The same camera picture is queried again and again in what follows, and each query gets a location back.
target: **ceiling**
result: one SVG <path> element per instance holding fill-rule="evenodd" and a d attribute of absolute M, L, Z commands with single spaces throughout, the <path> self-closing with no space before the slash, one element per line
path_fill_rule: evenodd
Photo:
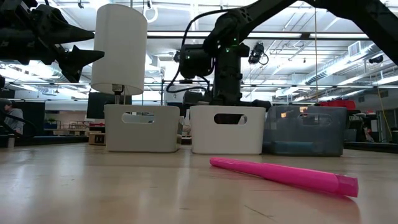
<path fill-rule="evenodd" d="M 128 0 L 90 0 L 82 1 L 84 9 L 78 7 L 78 0 L 50 0 L 50 5 L 58 7 L 66 20 L 73 24 L 84 28 L 86 30 L 95 31 L 96 24 L 96 9 L 103 4 L 116 3 L 131 5 Z M 152 0 L 152 9 L 148 9 L 147 0 L 133 1 L 134 9 L 144 12 L 147 19 L 153 19 L 155 8 L 158 11 L 157 18 L 148 24 L 148 31 L 183 31 L 185 30 L 189 21 L 197 14 L 213 11 L 223 8 L 241 7 L 253 3 L 254 0 Z M 383 0 L 391 11 L 398 13 L 398 0 Z M 214 27 L 215 21 L 219 15 L 207 16 L 200 19 L 192 28 L 194 31 L 211 31 Z M 353 22 L 346 19 L 339 19 L 332 13 L 317 9 L 317 31 L 318 32 L 339 32 L 339 33 L 360 33 L 362 32 Z M 259 25 L 254 31 L 257 32 L 315 32 L 315 9 L 307 3 L 297 1 L 287 9 L 278 13 L 268 21 Z M 187 43 L 200 44 L 202 39 L 188 39 Z M 244 83 L 250 84 L 299 84 L 306 79 L 309 73 L 313 73 L 317 67 L 321 69 L 326 63 L 333 61 L 339 56 L 346 54 L 348 46 L 355 43 L 355 40 L 319 40 L 315 43 L 312 40 L 245 40 L 244 43 L 252 49 L 258 42 L 262 42 L 267 49 L 266 54 L 269 56 L 269 63 L 265 66 L 250 65 L 247 58 L 241 61 L 241 71 L 243 73 Z M 65 48 L 71 49 L 73 45 L 81 49 L 93 49 L 94 40 L 65 44 Z M 172 60 L 176 50 L 180 49 L 181 39 L 148 39 L 147 40 L 147 54 L 156 56 L 160 59 L 159 76 L 152 76 L 146 79 L 146 82 L 160 82 L 162 76 L 165 80 L 171 80 L 177 71 L 178 64 Z M 372 64 L 364 67 L 363 60 L 356 61 L 344 69 L 331 74 L 330 78 L 320 80 L 322 85 L 337 85 L 342 80 L 347 80 L 351 77 L 362 75 L 365 71 L 379 68 L 392 63 L 388 58 L 385 58 L 384 64 Z M 35 73 L 40 73 L 41 68 L 34 68 L 34 65 L 27 67 L 27 70 L 35 70 Z M 50 67 L 52 70 L 58 69 L 56 65 Z M 91 66 L 83 69 L 82 82 L 89 83 L 91 79 Z M 28 75 L 9 74 L 8 81 L 19 82 L 46 82 L 44 78 L 30 77 Z M 10 86 L 16 90 L 26 90 L 26 88 L 18 88 L 17 86 Z M 79 91 L 86 94 L 90 90 L 89 86 L 79 86 Z M 152 86 L 146 90 L 160 90 L 160 86 Z M 244 88 L 243 91 L 248 92 L 271 92 L 275 93 L 278 88 Z M 294 92 L 294 96 L 299 97 L 303 94 L 308 94 L 308 91 L 298 90 Z"/>

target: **white lamp shade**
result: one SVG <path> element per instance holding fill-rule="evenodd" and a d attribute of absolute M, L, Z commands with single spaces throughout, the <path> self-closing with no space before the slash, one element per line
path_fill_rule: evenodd
<path fill-rule="evenodd" d="M 98 9 L 94 50 L 105 56 L 94 62 L 91 87 L 113 94 L 112 84 L 124 85 L 126 95 L 144 91 L 147 20 L 137 10 L 120 4 Z"/>

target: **table surface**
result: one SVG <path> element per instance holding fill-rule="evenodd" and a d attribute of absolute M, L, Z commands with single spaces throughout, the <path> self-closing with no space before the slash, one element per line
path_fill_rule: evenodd
<path fill-rule="evenodd" d="M 210 156 L 108 153 L 103 146 L 0 151 L 0 222 L 397 223 L 398 155 L 228 156 L 352 175 L 359 197 L 337 197 L 211 167 Z"/>

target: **pink marker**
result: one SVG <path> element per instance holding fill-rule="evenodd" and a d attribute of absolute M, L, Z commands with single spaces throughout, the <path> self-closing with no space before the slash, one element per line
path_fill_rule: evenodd
<path fill-rule="evenodd" d="M 296 185 L 350 197 L 358 196 L 358 180 L 354 177 L 346 177 L 317 170 L 239 161 L 221 157 L 212 157 L 210 159 L 210 164 L 228 170 L 260 176 L 267 180 L 273 180 L 283 184 Z"/>

